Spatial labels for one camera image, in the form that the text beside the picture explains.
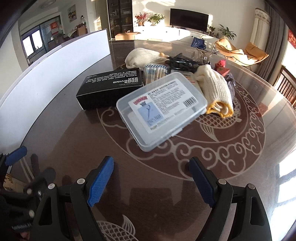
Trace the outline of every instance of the round table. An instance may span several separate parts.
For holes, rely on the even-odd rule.
[[[183,53],[191,57],[196,51],[166,42],[110,42],[111,55],[70,82],[28,132],[23,145],[33,173],[53,167],[55,183],[65,185],[85,177],[105,156],[112,156],[113,174],[100,202],[92,208],[103,233],[110,240],[195,240],[211,210],[185,168],[189,158],[198,156],[218,178],[232,185],[256,186],[273,241],[280,241],[296,219],[292,153],[296,117],[289,102],[248,69],[227,61],[237,82],[233,117],[200,116],[145,153],[116,108],[83,111],[75,97],[86,76],[118,68],[138,47],[170,56]],[[212,66],[220,59],[213,55]],[[19,164],[12,175],[25,180]],[[234,212],[232,204],[221,240],[227,240]]]

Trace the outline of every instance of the transparent plastic box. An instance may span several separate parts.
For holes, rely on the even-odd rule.
[[[203,114],[207,100],[174,72],[120,98],[116,107],[141,150],[149,152]]]

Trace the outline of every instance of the gray curtain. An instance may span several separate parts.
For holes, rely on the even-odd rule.
[[[270,31],[265,48],[265,52],[269,54],[269,57],[261,62],[256,74],[268,82],[278,61],[282,44],[286,39],[284,38],[285,23],[283,19],[266,2],[265,11],[268,12],[271,18]]]

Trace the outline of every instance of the white label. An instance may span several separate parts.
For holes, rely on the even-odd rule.
[[[148,133],[156,131],[197,103],[196,98],[178,79],[128,102]]]

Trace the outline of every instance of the black box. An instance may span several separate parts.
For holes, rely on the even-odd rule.
[[[116,106],[117,100],[140,87],[139,68],[115,70],[86,77],[76,98],[84,110]]]

